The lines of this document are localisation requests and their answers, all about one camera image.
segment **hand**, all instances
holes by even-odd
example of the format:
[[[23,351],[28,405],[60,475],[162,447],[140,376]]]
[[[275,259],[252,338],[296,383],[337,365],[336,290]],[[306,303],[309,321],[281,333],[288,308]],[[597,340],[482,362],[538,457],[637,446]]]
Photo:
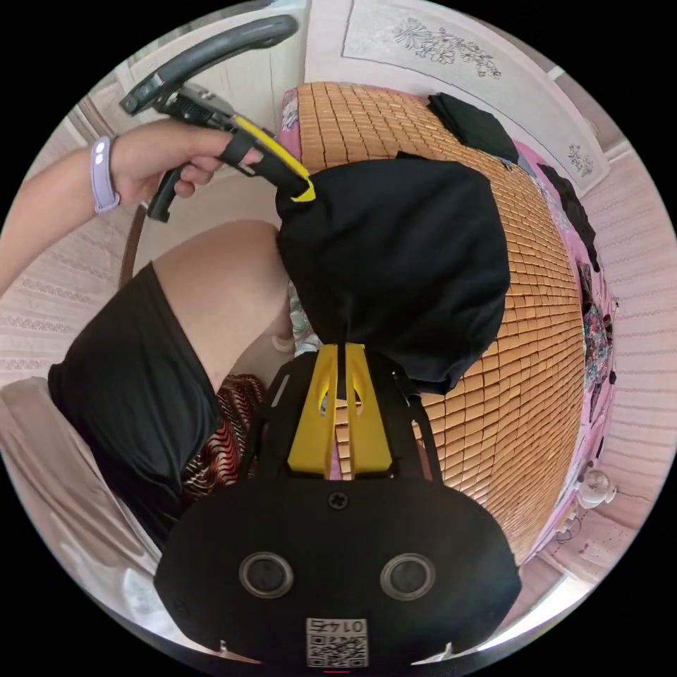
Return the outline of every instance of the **hand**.
[[[113,141],[111,179],[122,205],[137,205],[155,195],[163,174],[186,162],[174,190],[179,197],[190,197],[196,185],[211,181],[223,163],[223,153],[232,136],[216,129],[205,129],[166,119],[140,125]],[[250,151],[243,164],[260,159]]]

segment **thigh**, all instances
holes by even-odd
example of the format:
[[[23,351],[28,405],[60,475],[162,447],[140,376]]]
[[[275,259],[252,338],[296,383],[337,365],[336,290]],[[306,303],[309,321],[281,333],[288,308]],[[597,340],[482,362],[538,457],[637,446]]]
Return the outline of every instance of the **thigh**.
[[[50,369],[52,400],[159,546],[181,517],[181,473],[219,425],[215,390],[286,299],[275,233],[237,222],[179,245]]]
[[[288,277],[276,228],[264,221],[234,221],[195,236],[154,265],[173,313],[218,391],[254,340],[280,327]]]

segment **yellow bracket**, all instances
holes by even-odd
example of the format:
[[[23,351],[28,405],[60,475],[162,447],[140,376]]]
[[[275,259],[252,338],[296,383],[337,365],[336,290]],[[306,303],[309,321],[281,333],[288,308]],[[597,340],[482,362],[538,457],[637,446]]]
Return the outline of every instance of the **yellow bracket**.
[[[304,178],[308,183],[308,188],[298,197],[292,197],[292,202],[312,202],[315,199],[315,187],[310,180],[310,172],[284,147],[269,137],[262,129],[259,129],[253,122],[249,122],[241,115],[233,115],[233,121],[236,122],[243,130],[249,132],[257,141],[261,142],[272,153],[279,157],[289,169],[296,172],[301,178]]]
[[[358,412],[357,398],[362,404]],[[346,397],[348,398],[348,440],[353,477],[385,473],[390,470],[392,457],[376,391],[369,374],[365,347],[346,345]]]
[[[289,453],[294,472],[320,475],[328,480],[336,434],[336,387],[339,373],[339,347],[322,346],[317,354],[308,395],[303,405],[296,436]],[[322,414],[322,403],[327,406]]]

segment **wristband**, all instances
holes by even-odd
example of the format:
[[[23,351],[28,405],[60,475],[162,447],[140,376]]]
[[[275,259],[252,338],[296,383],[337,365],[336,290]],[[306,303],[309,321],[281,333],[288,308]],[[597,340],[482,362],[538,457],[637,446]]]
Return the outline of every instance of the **wristband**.
[[[111,182],[112,139],[102,136],[92,147],[91,176],[94,209],[97,214],[108,212],[120,204],[120,195]]]

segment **woven mat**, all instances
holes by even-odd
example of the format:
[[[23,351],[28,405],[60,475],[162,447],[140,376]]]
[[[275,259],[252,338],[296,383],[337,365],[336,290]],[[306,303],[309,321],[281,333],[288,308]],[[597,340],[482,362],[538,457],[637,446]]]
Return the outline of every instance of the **woven mat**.
[[[403,150],[462,162],[492,182],[511,270],[503,324],[453,392],[425,396],[424,404],[445,483],[494,515],[521,563],[555,507],[578,435],[584,372],[578,293],[529,176],[462,146],[425,103],[378,87],[302,85],[302,161],[315,172]],[[337,436],[343,477],[350,479],[345,403]]]

